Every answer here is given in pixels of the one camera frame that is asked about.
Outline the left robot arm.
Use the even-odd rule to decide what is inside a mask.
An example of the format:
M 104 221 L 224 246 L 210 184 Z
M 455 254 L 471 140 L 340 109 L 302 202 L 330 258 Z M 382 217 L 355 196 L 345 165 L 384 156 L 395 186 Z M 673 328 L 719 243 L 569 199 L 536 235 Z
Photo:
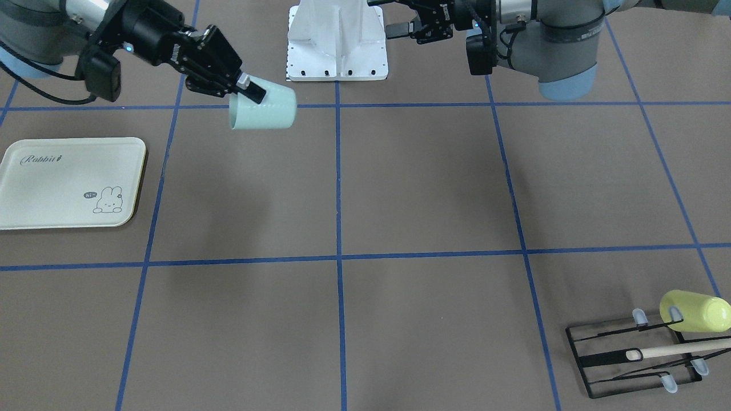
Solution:
M 389 24 L 387 39 L 419 45 L 465 32 L 473 76 L 505 67 L 535 77 L 546 99 L 583 97 L 596 77 L 596 55 L 606 19 L 637 7 L 729 16 L 728 1 L 404 1 L 415 17 Z

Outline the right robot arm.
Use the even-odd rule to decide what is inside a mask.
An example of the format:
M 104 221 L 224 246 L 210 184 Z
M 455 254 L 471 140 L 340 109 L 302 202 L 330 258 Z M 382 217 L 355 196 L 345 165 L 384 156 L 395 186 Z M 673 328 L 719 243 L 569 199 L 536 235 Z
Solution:
M 243 96 L 261 104 L 263 82 L 217 26 L 198 30 L 165 1 L 3 1 L 2 70 L 46 99 L 84 105 L 121 94 L 125 49 L 154 67 L 166 63 L 188 90 Z

